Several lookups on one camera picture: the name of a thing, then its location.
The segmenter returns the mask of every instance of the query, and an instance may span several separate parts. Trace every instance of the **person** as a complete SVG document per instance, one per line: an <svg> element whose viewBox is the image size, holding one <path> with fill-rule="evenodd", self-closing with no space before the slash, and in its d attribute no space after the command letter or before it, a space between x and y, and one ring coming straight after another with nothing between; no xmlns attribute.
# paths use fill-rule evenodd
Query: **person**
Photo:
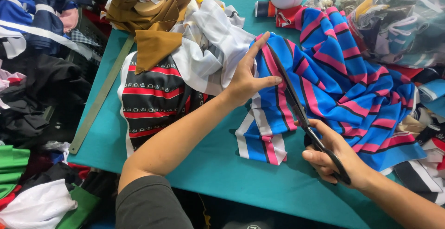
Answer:
<svg viewBox="0 0 445 229"><path fill-rule="evenodd" d="M254 57L269 36L265 33L252 45L221 94L158 132L125 161L116 200L117 229L193 228L164 176L233 109L246 103L259 90L281 83L282 79L277 76L254 78L252 74ZM340 158L352 180L349 188L362 192L405 228L445 228L445 209L371 169L341 135L322 121L309 121L321 134L323 144ZM323 180L337 183L330 175L337 168L327 154L308 146L302 157Z"/></svg>

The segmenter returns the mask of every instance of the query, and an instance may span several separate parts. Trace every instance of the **fingernail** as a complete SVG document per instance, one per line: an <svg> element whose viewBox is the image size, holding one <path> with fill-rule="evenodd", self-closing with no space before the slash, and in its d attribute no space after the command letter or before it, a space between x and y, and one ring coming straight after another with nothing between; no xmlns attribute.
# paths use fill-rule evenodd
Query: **fingernail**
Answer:
<svg viewBox="0 0 445 229"><path fill-rule="evenodd" d="M304 150L304 151L303 151L303 158L304 158L304 159L306 159L306 160L312 160L312 156L313 156L313 154L312 154L311 151L309 151L309 150Z"/></svg>

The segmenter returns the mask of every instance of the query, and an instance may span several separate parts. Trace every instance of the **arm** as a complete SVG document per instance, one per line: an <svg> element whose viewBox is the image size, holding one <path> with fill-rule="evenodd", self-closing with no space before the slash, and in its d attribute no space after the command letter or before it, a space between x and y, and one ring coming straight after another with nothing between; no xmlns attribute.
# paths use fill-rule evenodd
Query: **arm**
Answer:
<svg viewBox="0 0 445 229"><path fill-rule="evenodd" d="M229 86L221 94L158 132L125 161L119 192L140 177L170 173L228 113L259 90L282 81L275 76L254 78L252 75L254 57L269 36L268 32L265 33L252 45L239 62Z"/></svg>
<svg viewBox="0 0 445 229"><path fill-rule="evenodd" d="M371 169L341 135L322 121L317 119L309 119L309 121L323 136L323 144L340 158L352 180L349 188L362 192L405 228L445 228L445 209ZM315 151L312 146L308 146L302 156L316 169L323 180L337 183L330 174L338 170L327 154Z"/></svg>

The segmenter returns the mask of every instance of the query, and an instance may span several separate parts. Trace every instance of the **hand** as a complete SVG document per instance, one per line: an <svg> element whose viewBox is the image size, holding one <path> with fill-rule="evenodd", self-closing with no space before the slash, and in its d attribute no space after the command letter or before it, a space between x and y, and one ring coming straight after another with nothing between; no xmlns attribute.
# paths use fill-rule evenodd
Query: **hand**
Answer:
<svg viewBox="0 0 445 229"><path fill-rule="evenodd" d="M366 190L375 178L383 176L365 164L343 137L325 123L318 119L309 119L309 122L322 135L323 145L332 150L342 162L352 181L347 187ZM315 151L314 147L309 145L301 155L315 168L323 180L334 184L338 182L331 176L334 171L338 173L338 169L326 153Z"/></svg>
<svg viewBox="0 0 445 229"><path fill-rule="evenodd" d="M253 77L253 62L255 56L266 44L269 37L270 33L266 32L251 46L246 55L239 61L229 86L223 91L237 106L243 105L259 90L278 85L283 80L278 76L268 76L264 78Z"/></svg>

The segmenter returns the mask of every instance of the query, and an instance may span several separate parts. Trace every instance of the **scissor handle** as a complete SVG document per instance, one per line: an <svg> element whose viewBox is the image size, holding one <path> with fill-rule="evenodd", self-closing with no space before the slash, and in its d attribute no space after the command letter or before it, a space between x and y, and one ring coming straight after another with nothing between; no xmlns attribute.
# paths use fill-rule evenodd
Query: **scissor handle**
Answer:
<svg viewBox="0 0 445 229"><path fill-rule="evenodd" d="M341 163L341 160L337 157L337 155L334 154L331 150L327 149L323 143L318 139L318 137L315 135L314 131L310 129L310 127L306 127L305 132L311 137L312 144L315 147L315 150L326 153L331 160L334 162L335 166L337 167L338 171L340 173L337 173L334 171L334 173L331 176L334 176L338 181L342 181L343 183L350 185L351 184L351 178L349 178L348 173L346 172L346 169L344 169L343 164Z"/></svg>

